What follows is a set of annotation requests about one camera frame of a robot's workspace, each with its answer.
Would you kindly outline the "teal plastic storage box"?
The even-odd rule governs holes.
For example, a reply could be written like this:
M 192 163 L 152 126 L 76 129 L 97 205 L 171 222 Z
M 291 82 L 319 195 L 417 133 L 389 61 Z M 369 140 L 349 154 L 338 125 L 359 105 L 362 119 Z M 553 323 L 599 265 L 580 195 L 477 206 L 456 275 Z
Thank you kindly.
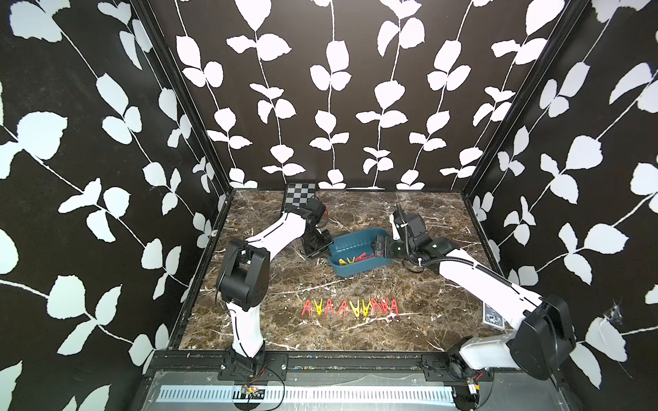
M 330 256 L 327 258 L 334 273 L 339 277 L 352 277 L 389 265 L 392 259 L 377 256 L 373 246 L 378 237 L 385 236 L 389 234 L 384 229 L 371 228 L 334 238 L 329 248 Z M 362 253 L 373 253 L 375 257 L 353 265 L 339 265 L 340 258 L 354 258 Z

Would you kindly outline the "red clothespin row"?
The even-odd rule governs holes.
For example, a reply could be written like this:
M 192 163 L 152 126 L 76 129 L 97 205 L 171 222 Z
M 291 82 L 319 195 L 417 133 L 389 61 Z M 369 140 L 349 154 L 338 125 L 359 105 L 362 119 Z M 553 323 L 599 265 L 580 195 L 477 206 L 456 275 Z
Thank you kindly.
M 341 305 L 339 306 L 339 310 L 337 312 L 337 315 L 345 317 L 347 315 L 347 311 L 348 311 L 348 302 L 343 301 L 341 303 Z

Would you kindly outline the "yellow clothespin row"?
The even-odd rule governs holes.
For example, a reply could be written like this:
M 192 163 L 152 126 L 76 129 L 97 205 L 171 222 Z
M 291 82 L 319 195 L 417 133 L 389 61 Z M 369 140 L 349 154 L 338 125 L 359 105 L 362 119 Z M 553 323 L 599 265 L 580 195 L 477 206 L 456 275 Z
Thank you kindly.
M 360 301 L 357 301 L 356 305 L 354 305 L 352 301 L 349 301 L 349 305 L 354 316 L 359 318 L 361 315 Z
M 361 309 L 362 309 L 363 317 L 365 317 L 365 318 L 368 317 L 368 314 L 369 314 L 371 308 L 372 308 L 372 305 L 371 305 L 370 301 L 362 300 Z

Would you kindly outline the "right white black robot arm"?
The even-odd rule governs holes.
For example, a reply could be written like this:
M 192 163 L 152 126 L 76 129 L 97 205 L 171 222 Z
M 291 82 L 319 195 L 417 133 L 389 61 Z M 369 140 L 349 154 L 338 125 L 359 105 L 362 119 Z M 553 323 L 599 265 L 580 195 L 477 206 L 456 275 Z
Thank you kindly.
M 540 296 L 480 264 L 454 241 L 433 238 L 423 218 L 398 208 L 390 217 L 392 235 L 377 236 L 377 257 L 400 259 L 435 272 L 493 308 L 511 330 L 494 337 L 469 337 L 449 351 L 455 371 L 507 368 L 547 380 L 576 348 L 567 303 Z

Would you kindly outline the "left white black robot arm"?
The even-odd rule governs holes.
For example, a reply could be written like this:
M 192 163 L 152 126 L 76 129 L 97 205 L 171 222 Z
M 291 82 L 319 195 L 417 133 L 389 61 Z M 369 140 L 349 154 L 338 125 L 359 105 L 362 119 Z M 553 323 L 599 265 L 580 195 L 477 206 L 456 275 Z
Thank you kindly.
M 304 253 L 314 258 L 328 251 L 332 236 L 324 229 L 327 211 L 295 208 L 282 214 L 261 233 L 232 240 L 226 248 L 216 291 L 231 315 L 231 359 L 245 368 L 262 364 L 265 342 L 260 329 L 260 304 L 270 282 L 270 265 L 290 243 L 300 239 Z

